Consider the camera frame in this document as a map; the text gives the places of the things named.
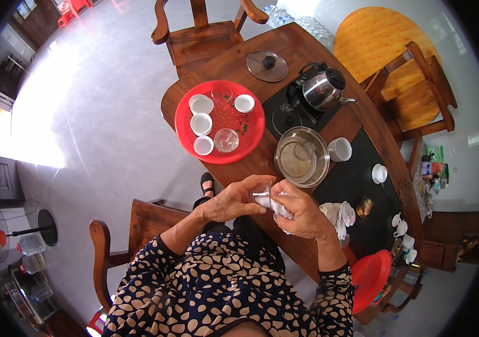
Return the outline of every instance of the black knob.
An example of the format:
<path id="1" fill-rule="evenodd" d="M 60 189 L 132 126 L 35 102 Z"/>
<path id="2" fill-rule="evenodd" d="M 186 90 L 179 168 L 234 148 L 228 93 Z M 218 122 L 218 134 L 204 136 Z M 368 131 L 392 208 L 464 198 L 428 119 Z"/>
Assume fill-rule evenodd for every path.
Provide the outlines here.
<path id="1" fill-rule="evenodd" d="M 264 66 L 264 68 L 266 69 L 271 69 L 273 67 L 275 67 L 275 57 L 273 56 L 266 56 L 264 58 L 264 60 L 262 61 L 262 65 Z"/>
<path id="2" fill-rule="evenodd" d="M 293 116 L 287 116 L 285 119 L 286 125 L 290 126 L 294 124 L 294 117 Z"/>

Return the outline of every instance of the wrinkled hand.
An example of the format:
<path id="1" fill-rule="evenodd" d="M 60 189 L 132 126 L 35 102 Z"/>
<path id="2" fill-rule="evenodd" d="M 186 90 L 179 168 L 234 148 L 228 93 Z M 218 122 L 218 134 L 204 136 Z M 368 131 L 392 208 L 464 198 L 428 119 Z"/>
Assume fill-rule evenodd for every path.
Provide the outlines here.
<path id="1" fill-rule="evenodd" d="M 289 195 L 278 195 L 282 191 Z M 281 215 L 277 217 L 277 225 L 281 229 L 305 239 L 317 239 L 319 243 L 337 235 L 331 221 L 320 211 L 311 197 L 287 179 L 272 186 L 271 198 L 294 214 L 294 220 Z"/>
<path id="2" fill-rule="evenodd" d="M 242 215 L 264 214 L 266 209 L 256 203 L 247 203 L 249 189 L 269 183 L 276 178 L 270 175 L 251 175 L 242 181 L 231 183 L 214 198 L 197 208 L 204 222 L 225 222 Z"/>

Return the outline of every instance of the round wooden tabletop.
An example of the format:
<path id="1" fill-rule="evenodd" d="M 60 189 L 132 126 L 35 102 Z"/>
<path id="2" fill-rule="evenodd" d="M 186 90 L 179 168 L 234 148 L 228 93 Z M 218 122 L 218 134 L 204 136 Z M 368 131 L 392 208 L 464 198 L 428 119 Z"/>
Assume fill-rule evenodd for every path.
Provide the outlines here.
<path id="1" fill-rule="evenodd" d="M 426 60 L 434 55 L 441 64 L 438 52 L 425 32 L 412 20 L 394 10 L 383 7 L 365 7 L 348 15 L 340 24 L 333 54 L 361 83 L 394 58 L 406 51 L 406 44 L 414 41 Z M 382 94 L 386 101 L 397 97 L 425 77 L 414 60 L 392 72 Z M 421 109 L 420 120 L 399 120 L 403 129 L 423 126 L 439 112 L 438 105 Z"/>

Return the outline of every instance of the wooden chair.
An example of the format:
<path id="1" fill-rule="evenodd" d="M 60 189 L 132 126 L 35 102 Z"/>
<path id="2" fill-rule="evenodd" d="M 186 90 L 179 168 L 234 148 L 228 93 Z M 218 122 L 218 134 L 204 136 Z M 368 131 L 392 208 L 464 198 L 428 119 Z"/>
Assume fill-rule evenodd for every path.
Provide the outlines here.
<path id="1" fill-rule="evenodd" d="M 421 144 L 421 138 L 434 132 L 442 130 L 453 131 L 455 129 L 455 121 L 447 106 L 452 105 L 452 107 L 456 108 L 457 102 L 442 70 L 442 66 L 436 57 L 432 56 L 432 62 L 429 65 L 423 57 L 423 52 L 415 42 L 411 41 L 408 43 L 406 49 L 403 54 L 363 81 L 361 85 L 378 108 L 395 141 L 399 143 L 404 140 L 414 139 L 411 158 L 408 162 L 408 170 L 412 172 L 418 161 L 418 153 L 420 152 L 418 147 Z M 425 76 L 425 80 L 412 86 L 397 97 L 386 101 L 382 90 L 387 77 L 391 72 L 397 70 L 411 59 L 415 60 Z M 443 120 L 412 130 L 402 130 L 398 124 L 398 119 L 420 118 L 421 114 L 417 112 L 421 112 L 421 108 L 432 106 L 432 104 L 438 105 Z"/>
<path id="2" fill-rule="evenodd" d="M 256 23 L 264 24 L 268 15 L 256 8 L 251 0 L 239 0 L 241 6 L 234 22 L 208 23 L 205 0 L 191 0 L 195 27 L 170 33 L 165 15 L 168 0 L 157 0 L 155 16 L 157 27 L 152 33 L 154 44 L 166 43 L 172 63 L 179 77 L 206 63 L 221 52 L 242 43 L 240 30 L 247 16 Z"/>
<path id="3" fill-rule="evenodd" d="M 107 225 L 99 220 L 90 223 L 90 235 L 95 248 L 93 285 L 97 298 L 106 312 L 112 307 L 107 287 L 108 269 L 131 262 L 135 254 L 157 234 L 163 233 L 189 215 L 189 212 L 173 209 L 163 204 L 163 199 L 149 202 L 133 200 L 127 251 L 111 253 L 110 232 Z"/>
<path id="4" fill-rule="evenodd" d="M 421 280 L 423 279 L 423 274 L 425 273 L 425 270 L 421 269 L 419 273 L 418 280 L 416 281 L 415 285 L 408 284 L 406 282 L 401 282 L 400 286 L 398 287 L 400 290 L 408 294 L 408 297 L 406 300 L 398 307 L 392 305 L 392 304 L 386 304 L 384 305 L 384 308 L 382 309 L 382 312 L 394 312 L 398 313 L 399 311 L 403 310 L 408 303 L 410 303 L 411 300 L 415 300 L 418 298 L 419 293 L 421 292 L 421 289 L 423 289 L 423 285 L 421 284 Z"/>

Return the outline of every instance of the wooden cabinet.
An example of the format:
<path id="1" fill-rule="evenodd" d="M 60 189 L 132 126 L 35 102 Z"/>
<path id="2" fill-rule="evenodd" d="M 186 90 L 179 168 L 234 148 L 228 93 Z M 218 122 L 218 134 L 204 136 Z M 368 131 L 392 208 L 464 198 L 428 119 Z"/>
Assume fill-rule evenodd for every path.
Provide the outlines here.
<path id="1" fill-rule="evenodd" d="M 423 241 L 421 259 L 423 265 L 453 273 L 462 245 Z"/>
<path id="2" fill-rule="evenodd" d="M 453 273 L 465 237 L 479 238 L 479 212 L 434 212 L 425 221 L 423 236 L 422 264 Z"/>

